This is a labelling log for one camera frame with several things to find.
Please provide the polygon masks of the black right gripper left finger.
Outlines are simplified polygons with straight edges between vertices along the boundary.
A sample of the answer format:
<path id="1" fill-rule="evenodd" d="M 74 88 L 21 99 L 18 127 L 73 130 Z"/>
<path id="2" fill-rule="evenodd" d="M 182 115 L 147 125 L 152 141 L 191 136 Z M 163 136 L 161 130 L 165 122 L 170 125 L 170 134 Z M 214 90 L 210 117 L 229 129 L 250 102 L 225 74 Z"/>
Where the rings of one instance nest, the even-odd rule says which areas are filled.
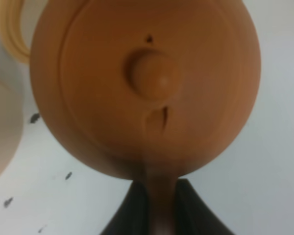
<path id="1" fill-rule="evenodd" d="M 134 181 L 103 235 L 151 234 L 151 198 L 145 185 Z"/>

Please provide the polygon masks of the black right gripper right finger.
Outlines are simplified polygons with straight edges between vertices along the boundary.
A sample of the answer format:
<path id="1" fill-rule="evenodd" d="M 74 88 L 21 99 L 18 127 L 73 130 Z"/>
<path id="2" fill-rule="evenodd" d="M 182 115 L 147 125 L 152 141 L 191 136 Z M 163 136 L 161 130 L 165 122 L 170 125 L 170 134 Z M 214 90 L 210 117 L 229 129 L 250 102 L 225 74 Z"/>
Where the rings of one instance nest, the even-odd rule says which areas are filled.
<path id="1" fill-rule="evenodd" d="M 187 179 L 179 179 L 174 201 L 177 235 L 233 235 L 206 206 Z"/>

